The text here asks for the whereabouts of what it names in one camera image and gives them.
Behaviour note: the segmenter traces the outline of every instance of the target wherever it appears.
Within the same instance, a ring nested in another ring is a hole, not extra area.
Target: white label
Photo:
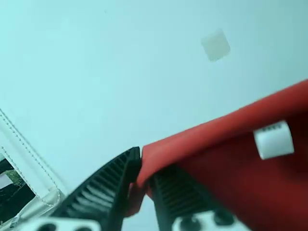
[[[292,135],[286,121],[254,131],[257,149],[261,159],[294,153]]]

